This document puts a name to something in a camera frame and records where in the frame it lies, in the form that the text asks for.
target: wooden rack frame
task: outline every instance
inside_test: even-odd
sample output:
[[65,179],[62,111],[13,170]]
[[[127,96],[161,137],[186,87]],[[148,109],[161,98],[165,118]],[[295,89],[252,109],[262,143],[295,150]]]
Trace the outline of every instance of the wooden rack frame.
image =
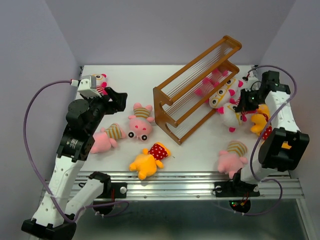
[[[226,35],[153,89],[155,122],[179,145],[216,112],[203,103],[239,72],[228,58],[241,47]],[[229,74],[221,76],[220,84],[204,97],[196,96],[195,89],[217,68]]]

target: pink plush toy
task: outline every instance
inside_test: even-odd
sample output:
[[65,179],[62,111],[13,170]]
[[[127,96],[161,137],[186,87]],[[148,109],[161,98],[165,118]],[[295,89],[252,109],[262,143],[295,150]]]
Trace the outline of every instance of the pink plush toy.
[[219,152],[218,171],[219,173],[229,174],[232,179],[239,169],[248,163],[244,155],[248,151],[247,146],[240,141],[231,141],[226,150]]
[[223,73],[221,73],[219,72],[218,69],[213,70],[210,76],[206,76],[202,80],[202,85],[199,88],[197,88],[194,91],[194,93],[200,97],[205,96],[211,90],[213,90],[217,84],[219,84],[219,80],[222,77],[226,77],[226,76],[228,76],[228,71],[224,71]]
[[128,134],[129,138],[136,137],[145,141],[148,138],[148,135],[152,131],[152,123],[155,118],[151,117],[152,106],[148,105],[146,107],[142,107],[140,103],[135,103],[133,105],[134,115],[130,115],[128,118],[130,132]]
[[117,148],[118,143],[116,139],[124,139],[125,137],[125,132],[117,123],[111,124],[107,129],[102,127],[100,132],[95,132],[93,134],[94,144],[90,150],[90,153],[104,153],[108,151],[111,146]]
[[98,93],[102,95],[107,95],[107,92],[105,91],[105,88],[107,87],[107,75],[102,74],[93,74],[92,76],[95,76],[96,78],[96,90]]

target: white tabletop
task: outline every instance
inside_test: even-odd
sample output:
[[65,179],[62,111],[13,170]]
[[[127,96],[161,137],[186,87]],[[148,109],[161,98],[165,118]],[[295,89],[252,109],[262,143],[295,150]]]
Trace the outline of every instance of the white tabletop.
[[[153,105],[153,88],[182,68],[182,65],[86,65],[82,75],[107,74],[108,86],[118,93],[127,93],[124,112],[106,115],[97,130],[118,123],[124,131],[129,131],[128,116],[133,114],[134,103]],[[242,78],[250,69],[240,65],[236,78]],[[248,147],[247,157],[257,140],[250,132],[252,123],[248,120],[235,132],[220,122],[217,113],[207,120],[182,145],[178,145],[155,123],[147,141],[132,138],[118,140],[118,148],[105,153],[90,154],[81,171],[127,172],[129,165],[143,148],[149,149],[156,142],[170,149],[172,156],[164,159],[164,169],[158,172],[208,172],[217,171],[218,152],[225,150],[231,140],[240,140]]]

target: white wall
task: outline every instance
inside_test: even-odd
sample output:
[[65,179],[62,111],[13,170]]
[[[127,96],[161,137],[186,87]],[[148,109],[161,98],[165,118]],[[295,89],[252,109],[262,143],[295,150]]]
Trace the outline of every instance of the white wall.
[[[299,177],[314,225],[320,236],[320,1],[297,0],[261,64],[283,67],[296,79],[298,92],[292,100],[295,120],[310,143],[294,171]],[[282,74],[282,80],[288,78]]]
[[185,64],[224,35],[256,64],[294,0],[46,0],[81,64]]
[[[31,218],[42,186],[28,162],[23,117],[44,84],[79,76],[79,67],[44,0],[0,3],[0,239],[29,239],[20,228]],[[48,178],[64,129],[71,86],[53,86],[30,111],[27,135],[34,160]]]

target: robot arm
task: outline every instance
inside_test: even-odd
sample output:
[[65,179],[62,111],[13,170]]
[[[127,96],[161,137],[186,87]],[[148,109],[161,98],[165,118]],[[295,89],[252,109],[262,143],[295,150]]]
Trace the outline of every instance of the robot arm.
[[261,145],[257,158],[252,161],[252,170],[248,164],[234,174],[232,182],[218,182],[217,186],[224,186],[224,189],[216,193],[217,197],[241,197],[245,193],[254,195],[260,180],[274,172],[294,170],[298,166],[309,143],[309,136],[301,133],[296,125],[290,103],[287,103],[290,98],[289,86],[280,83],[279,75],[276,71],[264,72],[258,90],[241,90],[235,111],[252,111],[258,109],[260,104],[266,104],[270,115],[276,114],[271,121],[273,130]]
[[[76,223],[71,220],[75,218],[78,210],[110,190],[110,177],[95,172],[85,187],[68,202],[75,179],[95,142],[94,132],[104,115],[124,111],[128,96],[126,93],[116,93],[110,87],[106,88],[108,95],[100,95],[96,90],[94,76],[84,76],[79,81],[72,80],[71,85],[78,87],[78,92],[84,99],[74,100],[68,106],[67,126],[57,149],[55,167],[49,183],[51,193],[45,193],[33,217],[25,220],[21,227],[24,232],[46,240],[71,239],[72,237],[66,236],[73,236],[75,233]],[[69,222],[59,213],[53,200],[70,219]]]
[[[265,98],[270,115],[272,116],[289,97],[290,95],[283,91],[270,91]],[[271,125],[271,135],[261,145],[258,158],[252,162],[253,172],[261,180],[274,172],[294,170],[309,143],[309,136],[301,133],[295,122],[289,102],[277,113]],[[249,165],[241,170],[241,181],[248,184],[258,183]]]

